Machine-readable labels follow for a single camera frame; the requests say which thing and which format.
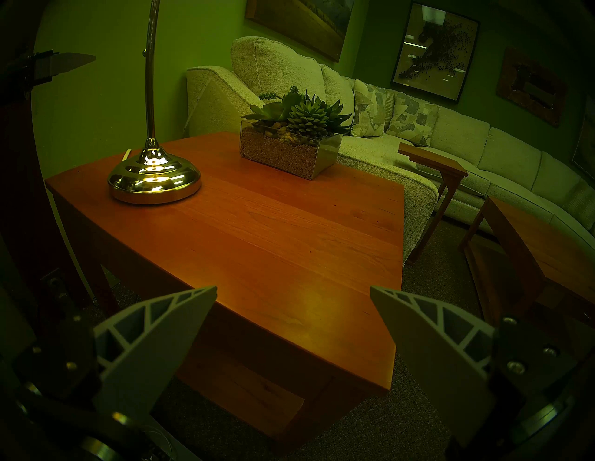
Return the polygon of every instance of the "table top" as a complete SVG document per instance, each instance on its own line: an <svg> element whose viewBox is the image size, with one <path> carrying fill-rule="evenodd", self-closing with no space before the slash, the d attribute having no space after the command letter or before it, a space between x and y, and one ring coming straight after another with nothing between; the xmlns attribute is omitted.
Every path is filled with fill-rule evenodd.
<svg viewBox="0 0 595 461"><path fill-rule="evenodd" d="M525 243L543 275L595 305L595 266L576 242L515 206L489 199Z"/></svg>
<svg viewBox="0 0 595 461"><path fill-rule="evenodd" d="M239 142L217 133L164 143L203 181L193 196L165 205L109 195L121 155L46 184L188 286L216 285L224 307L390 389L395 346L369 288L401 287L403 186L339 164L305 180L241 158Z"/></svg>
<svg viewBox="0 0 595 461"><path fill-rule="evenodd" d="M441 172L450 173L457 177L469 176L469 172L456 160L438 155L424 148L417 148L402 142L399 144L399 153L406 155L413 162L421 163Z"/></svg>

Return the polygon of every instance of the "lamp base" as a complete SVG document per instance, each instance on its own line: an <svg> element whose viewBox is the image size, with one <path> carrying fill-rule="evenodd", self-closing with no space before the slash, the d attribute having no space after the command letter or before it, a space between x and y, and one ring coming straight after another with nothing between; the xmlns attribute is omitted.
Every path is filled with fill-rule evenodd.
<svg viewBox="0 0 595 461"><path fill-rule="evenodd" d="M188 160L166 154L167 161L147 165L144 152L123 160L109 174L109 191L116 199L156 205L184 199L200 189L201 172Z"/></svg>

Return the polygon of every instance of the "patterned pillow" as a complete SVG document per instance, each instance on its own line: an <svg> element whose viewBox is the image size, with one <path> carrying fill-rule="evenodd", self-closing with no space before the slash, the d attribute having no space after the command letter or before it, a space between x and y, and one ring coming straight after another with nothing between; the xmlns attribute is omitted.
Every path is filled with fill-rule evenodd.
<svg viewBox="0 0 595 461"><path fill-rule="evenodd" d="M418 146L430 147L437 117L436 104L414 99L399 92L394 98L394 114L386 133L411 141Z"/></svg>
<svg viewBox="0 0 595 461"><path fill-rule="evenodd" d="M355 95L355 115L351 135L382 136L386 90L355 80L353 94Z"/></svg>
<svg viewBox="0 0 595 461"><path fill-rule="evenodd" d="M595 190L584 179L581 179L570 193L570 200L562 207L576 219L585 229L595 224Z"/></svg>

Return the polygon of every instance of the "desk lamp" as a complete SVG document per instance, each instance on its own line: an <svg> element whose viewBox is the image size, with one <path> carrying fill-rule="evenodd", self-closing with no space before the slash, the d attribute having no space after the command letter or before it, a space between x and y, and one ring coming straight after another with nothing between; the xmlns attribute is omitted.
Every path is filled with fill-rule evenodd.
<svg viewBox="0 0 595 461"><path fill-rule="evenodd" d="M109 190L115 198L141 205L180 200L194 194L202 185L201 172L188 160L167 153L155 138L153 73L159 2L151 2L147 47L143 52L147 117L145 148L132 157L126 153L108 177Z"/></svg>

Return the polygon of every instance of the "framed picture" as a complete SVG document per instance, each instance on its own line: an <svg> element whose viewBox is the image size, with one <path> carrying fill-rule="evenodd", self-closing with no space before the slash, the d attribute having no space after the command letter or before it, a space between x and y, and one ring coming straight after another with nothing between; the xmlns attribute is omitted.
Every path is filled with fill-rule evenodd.
<svg viewBox="0 0 595 461"><path fill-rule="evenodd" d="M496 94L527 109L554 127L566 101L566 83L514 48L506 48Z"/></svg>
<svg viewBox="0 0 595 461"><path fill-rule="evenodd" d="M458 14L411 4L393 83L458 102L479 26Z"/></svg>
<svg viewBox="0 0 595 461"><path fill-rule="evenodd" d="M246 18L338 62L354 0L248 0Z"/></svg>
<svg viewBox="0 0 595 461"><path fill-rule="evenodd" d="M595 180L595 99L587 96L585 118L572 163Z"/></svg>

